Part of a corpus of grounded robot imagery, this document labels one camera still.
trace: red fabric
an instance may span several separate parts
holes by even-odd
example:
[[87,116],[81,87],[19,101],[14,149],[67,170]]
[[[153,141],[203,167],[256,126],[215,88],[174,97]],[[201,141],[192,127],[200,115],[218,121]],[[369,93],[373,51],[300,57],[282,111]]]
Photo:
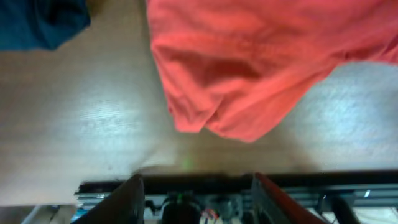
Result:
[[336,66],[398,62],[397,0],[148,0],[147,15],[179,131],[255,141]]

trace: dark blue fabric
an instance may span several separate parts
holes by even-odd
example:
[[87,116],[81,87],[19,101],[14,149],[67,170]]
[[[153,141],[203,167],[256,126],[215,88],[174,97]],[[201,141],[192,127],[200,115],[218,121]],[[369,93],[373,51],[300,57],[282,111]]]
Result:
[[0,50],[53,50],[89,24],[85,0],[0,0]]

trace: wooden table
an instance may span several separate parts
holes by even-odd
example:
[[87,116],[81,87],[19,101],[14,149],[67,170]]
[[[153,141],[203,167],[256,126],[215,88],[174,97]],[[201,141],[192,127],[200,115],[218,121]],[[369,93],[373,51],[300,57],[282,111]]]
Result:
[[73,203],[83,180],[398,168],[398,69],[356,64],[252,144],[174,130],[145,5],[95,1],[55,52],[0,53],[0,205]]

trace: clothing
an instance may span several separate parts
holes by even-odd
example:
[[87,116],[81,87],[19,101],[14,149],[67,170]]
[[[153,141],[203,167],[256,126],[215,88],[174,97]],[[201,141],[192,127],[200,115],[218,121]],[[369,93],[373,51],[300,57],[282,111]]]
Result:
[[85,0],[0,0],[0,50],[53,50],[89,24]]
[[147,0],[179,131],[255,141],[338,65],[398,63],[396,0]]

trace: crumpled red cloth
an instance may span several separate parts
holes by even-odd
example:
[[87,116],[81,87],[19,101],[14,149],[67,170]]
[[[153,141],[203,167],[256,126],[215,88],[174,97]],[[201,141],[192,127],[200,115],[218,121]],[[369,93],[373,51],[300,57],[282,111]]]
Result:
[[336,66],[398,63],[397,0],[147,0],[147,16],[183,132],[255,141]]

